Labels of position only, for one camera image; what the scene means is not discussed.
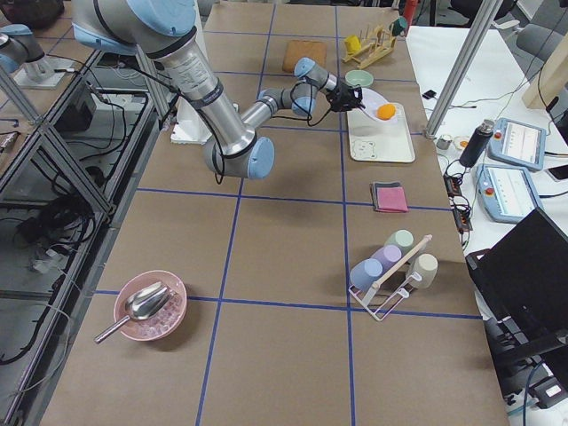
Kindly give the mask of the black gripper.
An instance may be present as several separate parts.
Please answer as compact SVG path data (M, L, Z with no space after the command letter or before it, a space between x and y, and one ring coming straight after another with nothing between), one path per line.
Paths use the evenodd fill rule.
M327 102L329 103L329 108L333 112L348 112L353 109L364 110L365 105L358 101L354 102L353 105L348 100L347 87L349 84L338 84L333 90L329 91L326 95Z

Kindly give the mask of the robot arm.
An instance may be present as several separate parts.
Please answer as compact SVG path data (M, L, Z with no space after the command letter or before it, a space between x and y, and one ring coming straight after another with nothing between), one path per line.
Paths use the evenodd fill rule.
M42 46L24 24L1 27L1 68L14 73L24 67L28 77L40 82L53 73Z
M310 120L318 93L330 110L363 106L362 90L330 74L314 60L296 63L290 89L267 89L243 114L227 97L196 42L192 1L79 1L73 10L75 39L92 49L120 55L142 51L163 65L172 91L185 99L208 126L212 139L204 147L208 168L220 178L265 178L272 170L273 142L256 130L281 109Z

